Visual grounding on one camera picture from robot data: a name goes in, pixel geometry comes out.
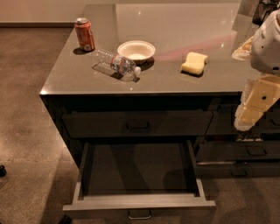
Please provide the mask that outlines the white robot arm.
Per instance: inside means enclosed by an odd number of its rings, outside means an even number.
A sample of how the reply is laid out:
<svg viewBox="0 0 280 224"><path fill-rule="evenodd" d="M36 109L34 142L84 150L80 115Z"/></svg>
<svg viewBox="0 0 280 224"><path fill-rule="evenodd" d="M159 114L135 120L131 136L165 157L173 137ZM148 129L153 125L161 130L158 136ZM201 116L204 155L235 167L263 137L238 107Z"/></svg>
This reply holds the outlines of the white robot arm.
<svg viewBox="0 0 280 224"><path fill-rule="evenodd" d="M241 103L235 112L234 126L250 130L280 99L280 10L274 10L257 29L254 36L237 48L232 58L250 60L261 73L257 80L247 80Z"/></svg>

